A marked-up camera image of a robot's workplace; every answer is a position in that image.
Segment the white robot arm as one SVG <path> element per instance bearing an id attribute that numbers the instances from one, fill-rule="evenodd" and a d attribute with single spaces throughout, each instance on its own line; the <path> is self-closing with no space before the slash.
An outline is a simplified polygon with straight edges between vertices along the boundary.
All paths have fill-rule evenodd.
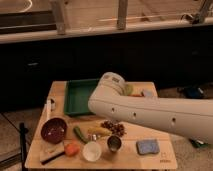
<path id="1" fill-rule="evenodd" d="M 106 72 L 89 97 L 99 116 L 213 144 L 213 100 L 126 96 L 127 82 Z"/>

